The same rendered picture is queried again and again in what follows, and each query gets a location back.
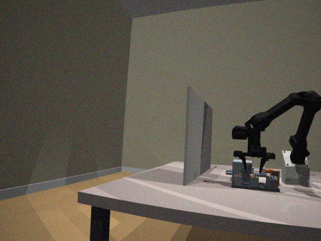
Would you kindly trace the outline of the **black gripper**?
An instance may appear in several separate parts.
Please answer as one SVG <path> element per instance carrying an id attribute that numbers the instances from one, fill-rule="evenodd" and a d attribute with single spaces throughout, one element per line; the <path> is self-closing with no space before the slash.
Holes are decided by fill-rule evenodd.
<path id="1" fill-rule="evenodd" d="M 258 144 L 260 144 L 260 141 L 256 141 L 256 140 L 248 140 L 248 148 L 250 146 L 250 143 L 253 143 L 253 146 L 257 146 Z M 245 172 L 246 172 L 246 158 L 245 156 L 250 156 L 250 154 L 247 153 L 243 153 L 242 151 L 234 151 L 233 152 L 233 157 L 239 157 L 243 164 L 244 164 L 244 168 L 245 168 Z M 259 173 L 261 174 L 261 171 L 263 169 L 263 166 L 265 164 L 266 161 L 269 161 L 269 159 L 275 159 L 275 154 L 274 153 L 266 153 L 266 155 L 262 155 L 261 157 L 261 161 L 260 161 L 260 168 L 259 168 Z"/>

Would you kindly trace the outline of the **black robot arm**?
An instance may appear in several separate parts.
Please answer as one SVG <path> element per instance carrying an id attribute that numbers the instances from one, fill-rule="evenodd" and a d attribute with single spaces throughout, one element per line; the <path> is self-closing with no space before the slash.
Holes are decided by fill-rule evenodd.
<path id="1" fill-rule="evenodd" d="M 294 136 L 290 136 L 289 142 L 293 148 L 290 159 L 291 163 L 304 165 L 306 156 L 310 155 L 310 152 L 307 150 L 306 137 L 314 114 L 321 109 L 321 96 L 315 91 L 291 93 L 287 98 L 266 112 L 255 114 L 245 123 L 245 127 L 235 126 L 232 130 L 232 138 L 240 140 L 246 140 L 248 138 L 248 140 L 260 141 L 260 131 L 265 131 L 265 128 L 271 124 L 272 120 L 296 105 L 303 106 L 304 111 L 298 125 L 297 133 Z M 266 155 L 266 147 L 261 147 L 261 144 L 253 146 L 253 143 L 250 143 L 248 153 L 250 153 L 250 157 L 261 158 L 262 155 Z"/>

